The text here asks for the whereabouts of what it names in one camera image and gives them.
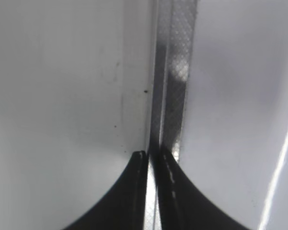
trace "textured metal strip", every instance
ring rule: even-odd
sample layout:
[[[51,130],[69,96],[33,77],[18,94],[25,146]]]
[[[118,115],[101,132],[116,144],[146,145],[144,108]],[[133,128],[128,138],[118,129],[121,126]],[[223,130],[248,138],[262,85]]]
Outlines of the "textured metal strip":
[[[156,12],[149,154],[158,154],[161,144],[164,144],[178,160],[196,0],[158,0]],[[150,160],[144,230],[161,229],[156,191]]]
[[[184,99],[189,77],[196,16],[196,0],[173,0],[163,144],[179,160]]]

